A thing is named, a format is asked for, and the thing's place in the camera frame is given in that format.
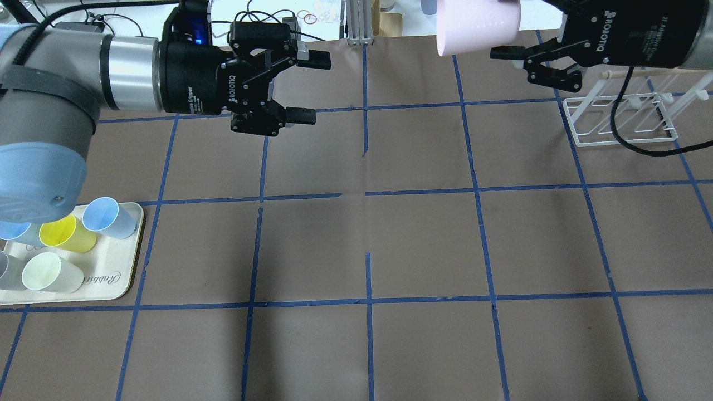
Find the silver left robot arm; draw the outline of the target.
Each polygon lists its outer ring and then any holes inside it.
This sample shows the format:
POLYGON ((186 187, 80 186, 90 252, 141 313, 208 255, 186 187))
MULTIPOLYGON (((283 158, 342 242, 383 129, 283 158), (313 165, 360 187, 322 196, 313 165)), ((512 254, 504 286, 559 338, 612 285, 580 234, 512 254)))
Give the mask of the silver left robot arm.
POLYGON ((268 137, 316 123, 314 109, 275 101, 272 82, 293 66, 329 70, 328 52, 280 21, 231 21, 222 49, 206 1, 172 5, 161 38, 51 28, 87 4, 37 25, 2 25, 2 221, 48 223, 74 210, 102 109, 228 111, 232 131, 268 137))

